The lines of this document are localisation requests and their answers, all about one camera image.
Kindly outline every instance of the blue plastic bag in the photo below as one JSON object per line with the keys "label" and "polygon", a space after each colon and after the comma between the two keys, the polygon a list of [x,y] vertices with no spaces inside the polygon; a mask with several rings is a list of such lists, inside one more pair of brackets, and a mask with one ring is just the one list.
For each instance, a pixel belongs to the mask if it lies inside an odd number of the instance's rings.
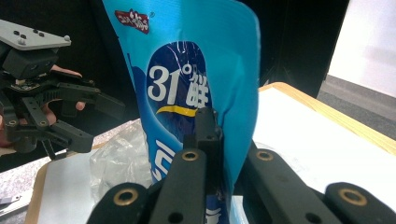
{"label": "blue plastic bag", "polygon": [[248,152],[258,108],[260,30],[232,0],[103,0],[137,95],[154,181],[167,174],[212,106],[224,132],[226,194]]}

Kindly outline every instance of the finger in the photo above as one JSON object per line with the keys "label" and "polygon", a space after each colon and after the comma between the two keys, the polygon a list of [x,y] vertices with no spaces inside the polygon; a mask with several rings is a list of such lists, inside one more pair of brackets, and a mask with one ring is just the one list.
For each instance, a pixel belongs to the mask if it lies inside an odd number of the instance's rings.
{"label": "finger", "polygon": [[83,110],[85,108],[85,103],[84,102],[77,102],[76,103],[76,109],[77,110]]}
{"label": "finger", "polygon": [[49,121],[49,125],[52,125],[53,123],[56,122],[56,116],[52,112],[52,110],[50,110],[48,104],[43,105],[41,109],[43,110],[43,113],[46,115],[47,120]]}
{"label": "finger", "polygon": [[51,70],[55,70],[55,71],[58,71],[58,72],[68,73],[68,74],[71,74],[71,75],[82,77],[82,74],[80,74],[78,72],[75,72],[73,70],[70,70],[70,69],[62,68],[62,67],[60,67],[60,66],[58,66],[56,64],[52,66]]}

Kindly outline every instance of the gray floor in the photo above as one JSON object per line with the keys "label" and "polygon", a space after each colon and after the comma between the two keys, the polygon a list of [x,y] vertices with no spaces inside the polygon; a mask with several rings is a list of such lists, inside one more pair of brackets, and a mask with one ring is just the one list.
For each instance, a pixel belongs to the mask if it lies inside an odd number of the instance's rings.
{"label": "gray floor", "polygon": [[396,140],[396,99],[327,76],[318,100]]}
{"label": "gray floor", "polygon": [[[322,85],[318,100],[396,140],[394,98],[328,77]],[[0,198],[13,196],[32,188],[36,172],[48,161],[49,159],[35,161],[0,174],[2,181]],[[0,217],[0,224],[23,223],[25,216],[26,207],[10,216]]]}

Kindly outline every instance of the wooden table edge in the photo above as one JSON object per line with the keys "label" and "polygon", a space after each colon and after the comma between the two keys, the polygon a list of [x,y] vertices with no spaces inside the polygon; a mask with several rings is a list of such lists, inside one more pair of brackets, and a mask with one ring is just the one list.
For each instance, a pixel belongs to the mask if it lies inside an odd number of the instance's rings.
{"label": "wooden table edge", "polygon": [[300,102],[303,105],[308,106],[317,113],[341,125],[342,127],[348,129],[349,131],[360,136],[366,141],[386,150],[388,153],[392,155],[396,155],[396,141],[385,136],[384,134],[379,133],[376,130],[339,112],[338,110],[323,104],[321,101],[303,93],[302,91],[296,90],[295,88],[293,88],[292,86],[286,83],[275,82],[259,88],[259,91],[265,91],[271,88],[275,88],[287,94],[289,97],[293,98],[294,100]]}

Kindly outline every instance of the human hand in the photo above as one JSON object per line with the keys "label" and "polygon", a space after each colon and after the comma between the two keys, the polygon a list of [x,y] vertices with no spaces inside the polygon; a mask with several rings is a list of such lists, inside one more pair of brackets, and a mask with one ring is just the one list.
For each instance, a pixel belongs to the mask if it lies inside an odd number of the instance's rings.
{"label": "human hand", "polygon": [[[59,67],[57,65],[53,65],[51,70],[64,72],[64,73],[68,73],[68,74],[71,74],[71,75],[82,77],[82,75],[80,73],[78,73],[78,72],[75,72],[75,71],[72,71],[72,70],[69,70],[69,69],[64,69],[64,68]],[[41,109],[42,109],[43,113],[46,115],[47,120],[49,121],[49,125],[52,125],[53,123],[56,122],[56,116],[52,112],[52,110],[50,110],[49,103],[50,102],[48,102],[47,104],[43,105],[41,107]],[[84,107],[85,107],[85,103],[83,103],[83,102],[77,102],[76,103],[76,109],[77,110],[83,110]],[[25,123],[26,123],[26,120],[24,120],[24,119],[20,120],[20,124],[25,124]],[[12,145],[12,143],[8,142],[6,137],[5,137],[5,135],[4,135],[4,120],[3,120],[3,117],[0,115],[0,148],[1,147],[10,147],[11,145]]]}

